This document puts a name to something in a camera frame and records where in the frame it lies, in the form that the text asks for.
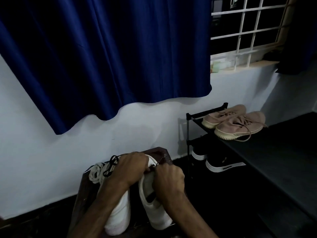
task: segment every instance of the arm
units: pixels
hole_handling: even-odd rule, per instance
[[[184,173],[175,165],[158,165],[153,183],[157,197],[169,216],[190,238],[218,238],[184,193]]]
[[[112,175],[103,183],[96,200],[68,238],[96,238],[100,236],[111,212],[131,185],[141,179],[148,169],[149,158],[133,152],[120,157]]]

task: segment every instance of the black sneaker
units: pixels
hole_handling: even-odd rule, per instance
[[[208,154],[206,160],[206,167],[215,173],[223,172],[228,169],[244,166],[245,163],[242,162],[241,158],[235,153],[221,153],[218,154]]]
[[[208,147],[210,146],[210,135],[206,134],[196,139],[195,143],[192,144],[192,146],[193,146],[192,156],[196,160],[207,159]]]

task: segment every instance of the sneaker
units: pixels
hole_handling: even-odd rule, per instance
[[[265,125],[265,115],[260,111],[251,112],[243,116],[233,117],[219,124],[215,129],[215,135],[224,140],[234,140],[238,137],[260,132]]]
[[[213,155],[208,155],[206,160],[206,167],[214,173],[223,172],[228,169],[244,165],[245,163],[241,162],[241,159],[235,155],[216,157]]]
[[[90,168],[89,180],[91,180],[94,184],[100,183],[101,188],[104,180],[112,174],[118,161],[118,156],[112,156],[110,161],[107,163],[95,164],[92,168]],[[129,226],[130,217],[130,194],[129,190],[127,190],[110,214],[105,225],[105,232],[109,236],[117,236],[122,234]]]
[[[149,157],[148,166],[156,166],[157,161],[151,156],[147,156]],[[154,175],[154,171],[143,175],[139,181],[139,194],[151,226],[156,230],[164,230],[169,227],[173,221],[164,210],[163,205],[156,199],[156,195],[152,187]]]
[[[192,156],[196,160],[205,160],[207,159],[207,153],[208,153],[208,147],[209,147],[209,138],[210,135],[206,134],[200,138],[197,139],[197,141],[192,144],[193,151]]]
[[[210,113],[206,115],[202,121],[202,125],[206,128],[215,128],[218,124],[230,118],[244,115],[247,109],[243,104],[238,104],[231,108],[227,108],[220,112]]]

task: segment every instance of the white sneaker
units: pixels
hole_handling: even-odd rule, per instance
[[[157,161],[154,158],[149,155],[147,156],[149,157],[149,167],[157,164]],[[146,198],[150,198],[150,195],[154,192],[152,188],[154,175],[154,172],[150,172],[142,176],[139,181],[139,194],[151,226],[156,230],[164,230],[172,224],[172,219],[164,210],[163,205],[158,202],[156,198],[150,202],[146,200]]]
[[[115,165],[118,163],[118,160],[118,156],[112,156],[110,161],[105,164],[95,164],[90,168],[89,180],[91,180],[94,184],[100,183],[101,187],[105,178],[112,174],[112,171],[114,170]],[[119,203],[109,216],[109,219],[105,225],[105,232],[109,236],[117,236],[123,233],[129,226],[131,217],[129,193],[129,190],[124,193]]]

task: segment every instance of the blue curtain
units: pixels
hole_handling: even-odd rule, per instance
[[[56,134],[211,91],[210,0],[0,0],[0,54]]]
[[[296,75],[317,51],[317,0],[297,0],[277,73]]]

